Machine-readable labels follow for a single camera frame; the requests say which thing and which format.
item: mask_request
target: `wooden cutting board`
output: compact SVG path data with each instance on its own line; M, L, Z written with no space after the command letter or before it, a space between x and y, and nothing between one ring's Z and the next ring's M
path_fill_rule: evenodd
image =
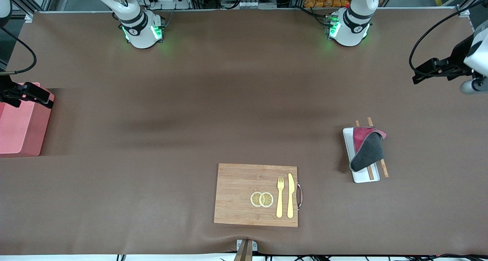
M293 218L286 216L288 207L288 173L293 176L295 192ZM278 177L284 178L283 216L276 217L278 203ZM247 164L219 164L217 192L215 195L214 223L298 227L297 167ZM254 207L251 195L254 192L269 192L274 201L269 208Z

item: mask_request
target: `white plate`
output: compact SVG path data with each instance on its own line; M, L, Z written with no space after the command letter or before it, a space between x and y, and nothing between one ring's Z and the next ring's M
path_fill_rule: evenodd
M349 163L354 158L356 153L354 152L354 140L352 138L352 131L354 128L345 128L342 129L342 133L344 135L345 141L345 148L347 149L347 156L349 157ZM376 163L371 165L371 170L373 171L373 180L369 179L368 168L364 168L358 172L352 172L352 178L354 179L355 183L364 183L364 182L373 182L373 181L380 181L380 174L378 173L378 167Z

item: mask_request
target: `chopsticks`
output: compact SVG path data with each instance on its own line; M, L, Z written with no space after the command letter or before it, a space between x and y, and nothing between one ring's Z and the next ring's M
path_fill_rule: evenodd
M356 120L356 127L359 127L359 121ZM369 179L370 180L373 180L374 179L374 176L373 176L373 170L371 169L371 166L368 166L368 175L369 175Z
M370 127L372 127L372 126L373 126L373 121L371 120L371 117L368 117L368 125L369 125ZM381 168L383 169L383 175L385 176L385 178L390 177L390 176L388 175L388 171L387 171L387 165L385 164L385 160L384 160L384 159L381 159L381 160L380 160L380 164L381 164Z

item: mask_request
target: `brown table cover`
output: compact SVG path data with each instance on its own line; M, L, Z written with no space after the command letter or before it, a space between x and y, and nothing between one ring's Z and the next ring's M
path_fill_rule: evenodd
M488 254L488 94L414 86L408 55L451 9L379 10L345 48L300 11L174 13L138 50L110 14L43 14L18 82L56 103L42 155L0 160L2 254ZM471 34L452 18L414 64ZM17 44L9 69L31 63ZM387 133L390 178L355 184L341 129ZM213 223L218 163L298 166L298 228Z

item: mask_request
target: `metal handle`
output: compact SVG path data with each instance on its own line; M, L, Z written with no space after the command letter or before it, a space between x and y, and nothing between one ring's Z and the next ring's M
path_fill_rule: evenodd
M297 188L300 189L300 204L298 204L298 210L300 210L300 207L302 206L302 203L303 203L303 190L302 190L302 186L300 186L300 183L297 182Z

